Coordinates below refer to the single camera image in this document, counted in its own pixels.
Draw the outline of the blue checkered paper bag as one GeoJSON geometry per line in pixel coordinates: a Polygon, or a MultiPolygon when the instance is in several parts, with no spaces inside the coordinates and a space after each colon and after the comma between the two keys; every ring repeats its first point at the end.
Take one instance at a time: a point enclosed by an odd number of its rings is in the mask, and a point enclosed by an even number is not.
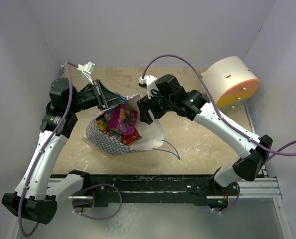
{"type": "Polygon", "coordinates": [[[117,156],[133,152],[163,151],[180,159],[176,148],[164,139],[158,120],[151,125],[139,120],[139,94],[123,97],[124,102],[101,111],[85,129],[83,140],[103,152],[117,156]]]}

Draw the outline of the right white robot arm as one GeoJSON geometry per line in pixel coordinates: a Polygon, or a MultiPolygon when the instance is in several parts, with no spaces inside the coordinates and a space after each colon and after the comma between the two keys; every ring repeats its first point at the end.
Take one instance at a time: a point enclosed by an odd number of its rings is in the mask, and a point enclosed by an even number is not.
{"type": "Polygon", "coordinates": [[[227,186],[241,179],[254,181],[269,157],[267,149],[273,142],[269,136],[259,137],[225,114],[216,113],[205,94],[198,90],[186,92],[173,75],[141,77],[138,85],[147,90],[147,94],[137,101],[141,122],[151,125],[166,112],[175,112],[206,127],[237,153],[236,162],[219,168],[212,175],[209,186],[212,193],[221,195],[227,186]]]}

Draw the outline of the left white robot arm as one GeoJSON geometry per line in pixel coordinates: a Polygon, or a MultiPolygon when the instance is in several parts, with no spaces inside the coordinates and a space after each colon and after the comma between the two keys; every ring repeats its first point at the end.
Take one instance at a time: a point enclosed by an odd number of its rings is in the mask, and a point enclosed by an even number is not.
{"type": "Polygon", "coordinates": [[[42,119],[38,144],[21,182],[13,193],[5,193],[2,204],[19,220],[48,224],[58,206],[74,193],[86,195],[91,190],[89,173],[72,170],[59,186],[48,183],[60,152],[71,136],[77,112],[97,107],[106,110],[124,102],[118,93],[107,89],[101,80],[76,90],[68,78],[51,84],[50,102],[42,119]]]}

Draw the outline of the magenta snack packet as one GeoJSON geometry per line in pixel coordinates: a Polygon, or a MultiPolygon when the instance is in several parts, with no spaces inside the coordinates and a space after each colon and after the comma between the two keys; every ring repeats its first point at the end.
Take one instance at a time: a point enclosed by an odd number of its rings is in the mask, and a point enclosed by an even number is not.
{"type": "Polygon", "coordinates": [[[128,104],[120,104],[105,113],[107,126],[113,132],[130,136],[135,132],[138,112],[128,104]]]}

